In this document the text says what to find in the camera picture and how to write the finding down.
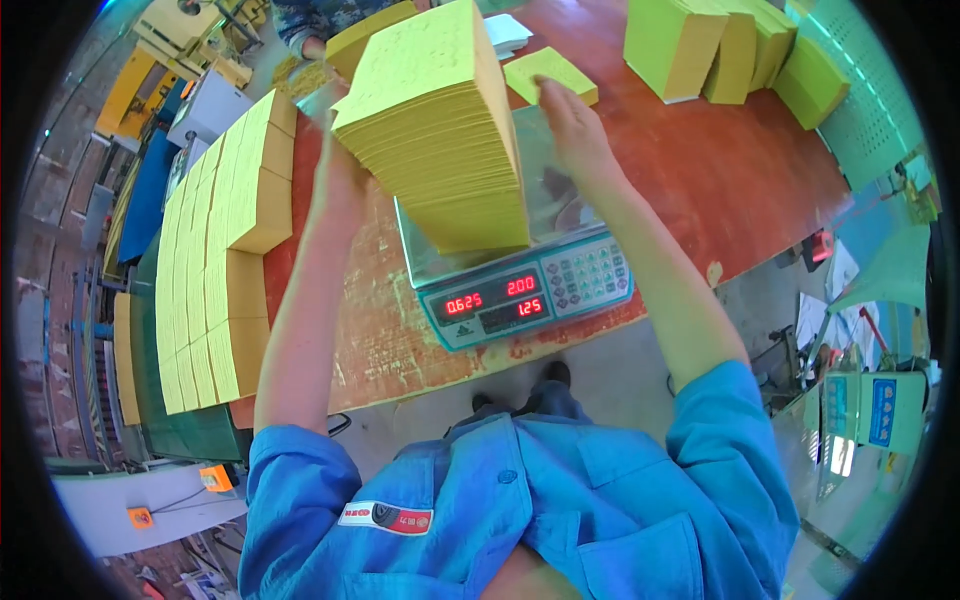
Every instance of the black fisheye border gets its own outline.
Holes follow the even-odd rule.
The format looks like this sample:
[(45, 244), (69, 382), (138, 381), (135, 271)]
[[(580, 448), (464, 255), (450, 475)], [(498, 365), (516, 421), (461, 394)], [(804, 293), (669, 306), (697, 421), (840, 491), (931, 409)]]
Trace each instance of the black fisheye border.
[[(116, 2), (142, 0), (115, 0)], [(944, 271), (936, 300), (945, 307), (938, 418), (927, 454), (898, 516), (844, 593), (850, 598), (942, 597), (953, 589), (957, 567), (950, 552), (958, 539), (956, 490), (960, 490), (960, 398), (957, 341), (960, 300), (957, 205), (960, 190), (960, 86), (951, 64), (960, 56), (949, 0), (859, 0), (860, 9), (898, 65), (924, 124), (933, 153), (944, 212), (940, 227)], [(101, 2), (88, 0), (8, 1), (2, 23), (2, 504), (0, 559), (3, 591), (10, 597), (122, 598), (89, 557), (57, 501), (28, 426), (20, 393), (13, 319), (12, 251), (28, 160), (40, 119), (65, 66), (93, 21)], [(953, 597), (955, 592), (947, 591)]]

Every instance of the red and white label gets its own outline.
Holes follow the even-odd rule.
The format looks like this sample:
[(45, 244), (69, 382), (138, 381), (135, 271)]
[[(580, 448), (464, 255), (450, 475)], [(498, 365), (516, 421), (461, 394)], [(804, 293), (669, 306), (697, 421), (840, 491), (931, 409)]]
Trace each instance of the red and white label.
[(433, 511), (405, 509), (384, 502), (350, 502), (340, 514), (338, 525), (373, 527), (402, 536), (422, 536), (430, 530)]

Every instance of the worn table surface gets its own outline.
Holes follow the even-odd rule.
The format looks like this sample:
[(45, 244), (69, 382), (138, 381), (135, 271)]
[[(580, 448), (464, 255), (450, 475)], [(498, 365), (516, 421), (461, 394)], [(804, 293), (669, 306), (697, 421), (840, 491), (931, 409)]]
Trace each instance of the worn table surface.
[[(553, 46), (600, 89), (600, 114), (630, 182), (711, 285), (753, 268), (832, 220), (849, 188), (816, 132), (805, 132), (769, 89), (744, 106), (700, 100), (665, 106), (622, 58), (620, 3), (532, 0), (511, 13), (534, 36), (523, 56)], [(526, 103), (508, 90), (512, 108)], [(292, 238), (264, 256), (271, 323), (293, 268), (320, 157), (303, 114), (294, 151)], [(608, 312), (451, 353), (437, 341), (407, 279), (393, 204), (358, 234), (336, 334), (330, 413), (418, 396), (580, 344), (646, 316), (639, 294)], [(230, 404), (252, 426), (253, 398)]]

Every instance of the black shoe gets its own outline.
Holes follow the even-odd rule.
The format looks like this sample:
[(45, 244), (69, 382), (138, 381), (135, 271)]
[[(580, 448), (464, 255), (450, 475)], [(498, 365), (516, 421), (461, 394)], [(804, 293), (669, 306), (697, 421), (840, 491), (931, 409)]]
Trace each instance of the black shoe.
[(555, 360), (546, 366), (543, 371), (543, 379), (546, 381), (559, 381), (566, 388), (570, 389), (570, 367), (564, 361)]
[(473, 400), (470, 401), (470, 406), (473, 408), (473, 412), (477, 412), (487, 404), (493, 404), (493, 400), (483, 392), (473, 396)]

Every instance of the scale control panel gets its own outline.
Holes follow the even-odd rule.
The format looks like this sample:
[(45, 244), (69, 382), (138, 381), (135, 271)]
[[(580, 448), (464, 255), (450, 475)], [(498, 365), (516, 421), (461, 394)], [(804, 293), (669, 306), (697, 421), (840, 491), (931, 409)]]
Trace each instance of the scale control panel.
[(633, 297), (633, 275), (608, 232), (525, 258), (418, 292), (446, 349), (484, 344)]

